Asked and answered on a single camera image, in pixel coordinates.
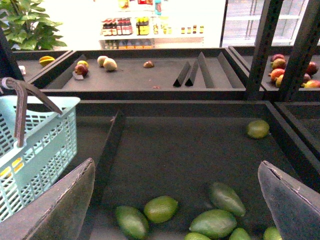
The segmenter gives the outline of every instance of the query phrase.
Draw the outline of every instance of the display bin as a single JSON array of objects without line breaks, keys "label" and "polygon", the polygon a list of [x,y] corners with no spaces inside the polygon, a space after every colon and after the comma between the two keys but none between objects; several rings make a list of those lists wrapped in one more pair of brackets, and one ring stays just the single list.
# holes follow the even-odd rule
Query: display bin
[{"label": "display bin", "polygon": [[[251,64],[253,62],[253,55],[255,48],[254,47],[243,47],[236,46],[230,47],[231,52],[236,56],[236,58],[242,63],[242,65],[250,71]],[[268,101],[278,101],[279,99],[279,88],[276,87],[274,83],[271,82],[268,74],[272,71],[270,66],[270,59],[274,54],[283,54],[288,63],[290,54],[293,50],[292,46],[272,46],[269,50],[269,57],[267,60],[267,65],[264,70],[261,86],[265,90],[264,92],[264,100]],[[320,46],[316,48],[315,54],[312,56],[311,61],[316,62],[320,65]],[[320,79],[320,71],[318,71],[315,75],[311,76],[311,79],[319,80]],[[301,87],[295,96],[295,101],[306,101],[306,102],[315,102],[320,99],[320,88],[303,88]]]},{"label": "display bin", "polygon": [[[242,66],[229,62],[228,54],[224,48],[74,51],[61,60],[55,74],[44,71],[29,83],[50,96],[82,100],[243,100],[246,89],[242,78],[248,73],[239,73],[236,68]],[[114,59],[117,71],[100,67],[99,56]],[[73,76],[80,60],[89,64],[84,80]],[[144,68],[146,61],[152,61],[154,67]],[[185,75],[187,62],[190,67]],[[177,79],[181,86],[175,85]]]},{"label": "display bin", "polygon": [[[319,172],[316,157],[268,101],[85,100],[76,112],[74,161],[94,156],[97,165],[79,239],[125,240],[115,207],[143,210],[161,195],[175,198],[179,210],[170,221],[151,224],[148,239],[183,239],[193,218],[212,208],[206,187],[213,181],[235,189],[247,208],[238,226],[262,239],[273,224],[258,181],[262,161],[320,192],[312,174]],[[246,135],[256,119],[270,125],[271,134],[261,140]]]},{"label": "display bin", "polygon": [[276,102],[275,106],[320,161],[320,102]]},{"label": "display bin", "polygon": [[[23,76],[26,82],[29,82],[33,78],[36,78],[41,71],[48,71],[55,66],[60,59],[66,56],[70,51],[13,51],[12,55],[15,57],[19,66],[24,66],[26,75]],[[43,67],[39,63],[39,59],[44,56],[51,56],[55,58],[55,61],[49,63]]]}]

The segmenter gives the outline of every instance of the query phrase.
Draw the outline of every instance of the light blue plastic basket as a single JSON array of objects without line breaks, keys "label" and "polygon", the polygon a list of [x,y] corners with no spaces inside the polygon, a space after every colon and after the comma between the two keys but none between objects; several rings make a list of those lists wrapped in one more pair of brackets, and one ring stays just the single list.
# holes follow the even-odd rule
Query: light blue plastic basket
[{"label": "light blue plastic basket", "polygon": [[[26,111],[24,146],[14,138],[17,96],[0,97],[0,222],[38,198],[77,153],[78,97],[48,97],[61,110]],[[42,104],[28,96],[28,104]]]}]

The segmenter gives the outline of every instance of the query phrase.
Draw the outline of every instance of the shopping basket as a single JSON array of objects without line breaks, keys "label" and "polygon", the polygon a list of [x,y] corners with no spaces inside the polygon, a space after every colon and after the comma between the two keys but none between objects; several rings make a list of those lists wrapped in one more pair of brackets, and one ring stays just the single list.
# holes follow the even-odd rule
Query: shopping basket
[{"label": "shopping basket", "polygon": [[[3,78],[17,95],[0,97],[0,222],[55,183],[77,153],[78,97],[47,97],[33,85]],[[28,110],[39,104],[50,112]]]}]

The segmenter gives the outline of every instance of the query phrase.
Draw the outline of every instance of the metal frame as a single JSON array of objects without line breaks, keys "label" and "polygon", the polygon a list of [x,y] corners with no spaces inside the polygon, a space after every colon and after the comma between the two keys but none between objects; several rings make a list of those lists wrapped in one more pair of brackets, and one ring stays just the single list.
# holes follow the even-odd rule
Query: metal frame
[{"label": "metal frame", "polygon": [[279,101],[295,99],[320,39],[320,1],[309,0],[279,89]]},{"label": "metal frame", "polygon": [[253,62],[246,85],[245,98],[257,100],[269,50],[275,35],[283,0],[265,0],[255,39]]},{"label": "metal frame", "polygon": [[0,78],[11,77],[24,81],[15,56],[12,54],[6,36],[0,27]]}]

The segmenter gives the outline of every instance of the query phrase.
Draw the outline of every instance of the cart handle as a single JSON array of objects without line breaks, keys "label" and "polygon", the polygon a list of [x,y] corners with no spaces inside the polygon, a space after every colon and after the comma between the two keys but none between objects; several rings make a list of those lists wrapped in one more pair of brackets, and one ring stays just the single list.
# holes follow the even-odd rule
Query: cart handle
[{"label": "cart handle", "polygon": [[11,90],[14,89],[17,94],[14,137],[18,140],[18,148],[21,148],[24,145],[28,93],[37,97],[51,111],[60,115],[62,114],[62,111],[57,105],[55,105],[43,92],[27,82],[15,80],[12,77],[4,77],[0,82],[0,87]]}]

